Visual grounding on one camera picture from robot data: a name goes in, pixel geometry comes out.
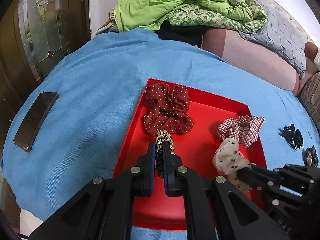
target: green blanket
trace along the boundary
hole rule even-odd
[[[115,8],[120,32],[137,27],[156,31],[166,18],[173,25],[210,25],[247,33],[267,23],[266,13],[254,0],[119,0]]]

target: checkered scrunchie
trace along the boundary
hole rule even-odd
[[[157,132],[156,137],[156,172],[158,176],[163,179],[163,154],[162,154],[162,143],[169,142],[171,154],[175,155],[173,147],[172,136],[166,130],[160,130]]]

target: blue blanket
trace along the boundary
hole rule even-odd
[[[15,116],[1,169],[18,205],[47,219],[95,176],[110,178],[149,77],[180,83],[243,102],[266,119],[260,136],[269,169],[303,165],[278,129],[294,123],[305,147],[320,149],[319,134],[298,99],[219,57],[178,41],[162,41],[145,29],[97,35],[65,57]],[[41,91],[60,97],[44,120],[32,151],[13,137]],[[185,233],[133,228],[132,239],[186,238]]]

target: phone screen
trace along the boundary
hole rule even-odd
[[[41,92],[39,94],[13,138],[15,145],[26,152],[31,151],[41,125],[58,97],[59,94],[57,92]]]

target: red box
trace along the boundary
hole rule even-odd
[[[160,82],[163,81],[149,78],[146,86]],[[166,83],[170,89],[180,85]],[[192,168],[201,176],[214,178],[217,176],[217,171],[212,164],[212,159],[222,142],[217,134],[218,126],[229,117],[251,116],[251,113],[248,106],[243,103],[202,90],[187,88],[190,94],[188,115],[193,118],[195,124],[188,134],[172,134],[175,153],[181,157],[184,166]],[[155,137],[146,134],[143,129],[142,116],[147,111],[143,94],[144,91],[121,147],[113,177],[134,166],[138,156],[147,153],[148,143],[155,141]],[[240,145],[239,150],[250,162],[263,168],[267,167],[260,138],[249,148]],[[258,191],[253,190],[247,196],[263,208]],[[132,225],[160,230],[186,230],[183,197],[167,197],[163,179],[155,174],[153,195],[135,198]]]

